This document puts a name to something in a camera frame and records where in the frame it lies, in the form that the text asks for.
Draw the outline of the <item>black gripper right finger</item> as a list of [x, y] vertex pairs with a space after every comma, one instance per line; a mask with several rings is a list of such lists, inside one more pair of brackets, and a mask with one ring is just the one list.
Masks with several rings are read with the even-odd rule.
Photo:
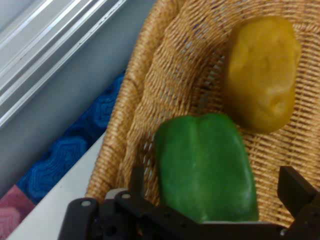
[[294, 221], [282, 234], [284, 240], [320, 238], [320, 192], [292, 166], [281, 166], [277, 196]]

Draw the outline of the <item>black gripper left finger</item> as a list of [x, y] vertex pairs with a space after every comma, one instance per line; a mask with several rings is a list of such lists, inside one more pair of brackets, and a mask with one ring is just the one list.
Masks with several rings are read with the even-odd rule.
[[193, 240], [199, 225], [143, 197], [144, 168], [134, 166], [129, 188], [99, 203], [78, 198], [69, 203], [60, 240]]

